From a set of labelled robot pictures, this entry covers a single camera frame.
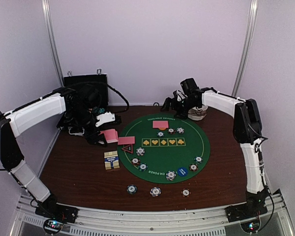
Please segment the dark blue chip stack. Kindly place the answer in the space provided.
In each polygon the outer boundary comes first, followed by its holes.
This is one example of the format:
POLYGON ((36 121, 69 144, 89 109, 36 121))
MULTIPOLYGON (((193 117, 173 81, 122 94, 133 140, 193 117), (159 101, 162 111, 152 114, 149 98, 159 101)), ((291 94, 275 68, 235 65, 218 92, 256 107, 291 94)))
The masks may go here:
POLYGON ((126 190, 127 190, 127 193, 133 195, 133 194, 137 193, 138 188, 137 188, 137 186, 131 184, 131 185, 127 186, 126 190))

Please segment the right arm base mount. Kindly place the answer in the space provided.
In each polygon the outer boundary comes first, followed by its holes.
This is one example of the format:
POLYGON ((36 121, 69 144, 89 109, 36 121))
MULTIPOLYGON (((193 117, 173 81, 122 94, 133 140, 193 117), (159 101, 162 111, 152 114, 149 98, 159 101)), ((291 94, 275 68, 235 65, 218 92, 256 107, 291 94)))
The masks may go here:
POLYGON ((231 205, 225 208, 228 222, 242 221, 249 218, 256 218, 262 214, 268 213, 266 206, 259 206, 257 209, 248 207, 247 203, 240 205, 231 205))

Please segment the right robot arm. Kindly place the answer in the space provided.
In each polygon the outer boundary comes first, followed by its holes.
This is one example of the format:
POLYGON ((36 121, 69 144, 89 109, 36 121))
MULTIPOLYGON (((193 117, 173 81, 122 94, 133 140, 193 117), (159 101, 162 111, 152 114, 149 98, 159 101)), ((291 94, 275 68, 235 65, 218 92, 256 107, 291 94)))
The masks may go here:
POLYGON ((185 79, 180 85, 182 90, 174 91, 172 98, 167 97, 161 111, 172 109, 177 118, 186 119, 190 109, 208 106, 233 118, 233 136, 241 147, 247 174, 246 203, 242 213, 247 217, 254 216, 267 197, 262 156, 262 143, 266 137, 262 135, 256 100, 226 95, 213 87, 199 88, 193 78, 185 79))

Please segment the red black triangular button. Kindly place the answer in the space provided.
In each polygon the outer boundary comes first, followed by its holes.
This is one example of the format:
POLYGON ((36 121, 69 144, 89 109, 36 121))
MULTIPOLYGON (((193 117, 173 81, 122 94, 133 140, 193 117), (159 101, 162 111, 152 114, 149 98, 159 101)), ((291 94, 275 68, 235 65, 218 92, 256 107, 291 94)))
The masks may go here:
POLYGON ((125 145, 121 150, 133 154, 133 144, 125 145))

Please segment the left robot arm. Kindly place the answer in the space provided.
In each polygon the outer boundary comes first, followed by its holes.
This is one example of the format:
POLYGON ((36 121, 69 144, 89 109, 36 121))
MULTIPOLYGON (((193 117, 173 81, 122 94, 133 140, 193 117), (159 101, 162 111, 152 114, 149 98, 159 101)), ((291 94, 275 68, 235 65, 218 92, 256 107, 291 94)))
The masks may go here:
POLYGON ((72 88, 60 87, 18 108, 7 112, 0 111, 1 171, 7 172, 21 188, 28 191, 50 218, 57 218, 61 208, 57 204, 56 196, 38 177, 37 171, 26 162, 25 154, 33 154, 34 149, 26 151, 25 145, 20 141, 22 137, 29 135, 36 138, 34 143, 38 144, 43 140, 38 135, 43 131, 43 125, 66 113, 83 129, 83 137, 89 144, 107 143, 100 128, 115 121, 115 115, 111 112, 93 114, 83 96, 72 88))

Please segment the pink backed card deck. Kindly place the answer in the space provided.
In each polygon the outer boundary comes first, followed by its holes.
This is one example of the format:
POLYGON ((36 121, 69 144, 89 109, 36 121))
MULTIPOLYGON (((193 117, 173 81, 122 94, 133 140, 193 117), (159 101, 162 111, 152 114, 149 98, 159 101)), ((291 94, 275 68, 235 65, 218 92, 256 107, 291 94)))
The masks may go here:
POLYGON ((117 143, 118 142, 118 132, 115 129, 107 129, 100 132, 103 134, 107 143, 117 143))

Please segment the blue round blind button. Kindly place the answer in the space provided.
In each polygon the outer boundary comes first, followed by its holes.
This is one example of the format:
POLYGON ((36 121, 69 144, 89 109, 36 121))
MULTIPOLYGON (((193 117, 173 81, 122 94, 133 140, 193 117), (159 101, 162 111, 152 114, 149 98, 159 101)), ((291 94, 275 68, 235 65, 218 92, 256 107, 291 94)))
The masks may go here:
POLYGON ((188 170, 185 168, 185 167, 179 167, 177 169, 177 174, 180 176, 180 177, 186 177, 188 175, 188 170))

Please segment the brown red chip stack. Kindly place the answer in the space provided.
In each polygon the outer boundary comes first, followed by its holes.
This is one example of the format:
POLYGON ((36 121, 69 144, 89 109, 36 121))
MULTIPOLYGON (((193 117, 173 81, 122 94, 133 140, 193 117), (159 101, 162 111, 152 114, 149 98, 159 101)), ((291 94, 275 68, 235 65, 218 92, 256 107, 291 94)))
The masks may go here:
POLYGON ((181 191, 181 194, 182 194, 183 197, 189 197, 189 195, 190 195, 190 190, 187 189, 187 188, 185 188, 185 189, 183 189, 183 190, 181 191))

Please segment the blue chip stack mat bottom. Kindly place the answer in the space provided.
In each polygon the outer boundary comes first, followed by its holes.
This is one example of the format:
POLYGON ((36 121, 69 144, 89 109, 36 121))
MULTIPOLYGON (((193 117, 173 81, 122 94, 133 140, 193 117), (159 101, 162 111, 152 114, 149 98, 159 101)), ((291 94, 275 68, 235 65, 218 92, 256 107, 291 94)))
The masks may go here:
POLYGON ((176 178, 177 174, 175 171, 167 171, 166 172, 166 179, 168 181, 173 181, 176 178))

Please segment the pink card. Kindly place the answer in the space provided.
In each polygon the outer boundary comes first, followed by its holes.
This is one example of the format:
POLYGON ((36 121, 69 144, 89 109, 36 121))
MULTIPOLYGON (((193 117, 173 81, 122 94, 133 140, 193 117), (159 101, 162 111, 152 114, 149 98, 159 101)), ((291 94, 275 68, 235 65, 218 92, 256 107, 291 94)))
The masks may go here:
POLYGON ((157 129, 162 127, 169 128, 169 123, 167 120, 154 120, 152 122, 152 127, 157 129))
POLYGON ((135 136, 125 136, 118 138, 118 145, 132 145, 135 144, 135 136))

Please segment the green blue chip mat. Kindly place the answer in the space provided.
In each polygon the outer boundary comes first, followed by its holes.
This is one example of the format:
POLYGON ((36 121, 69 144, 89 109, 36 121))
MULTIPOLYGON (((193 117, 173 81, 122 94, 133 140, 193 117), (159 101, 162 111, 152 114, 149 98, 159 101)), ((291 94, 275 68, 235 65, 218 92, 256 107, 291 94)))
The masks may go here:
POLYGON ((202 157, 201 156, 196 156, 195 158, 194 158, 194 161, 196 162, 196 163, 202 163, 202 157))
POLYGON ((157 137, 159 137, 159 138, 164 137, 164 132, 158 132, 157 137))
POLYGON ((146 171, 147 169, 148 169, 147 164, 142 163, 142 164, 139 165, 139 171, 144 172, 144 171, 146 171))

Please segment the green blue chip mat top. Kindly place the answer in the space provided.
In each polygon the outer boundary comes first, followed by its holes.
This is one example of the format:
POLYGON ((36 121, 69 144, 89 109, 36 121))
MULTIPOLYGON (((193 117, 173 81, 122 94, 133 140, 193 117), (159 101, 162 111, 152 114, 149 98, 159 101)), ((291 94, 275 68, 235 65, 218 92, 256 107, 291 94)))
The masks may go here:
POLYGON ((159 138, 164 137, 164 132, 158 132, 157 137, 159 137, 159 138))

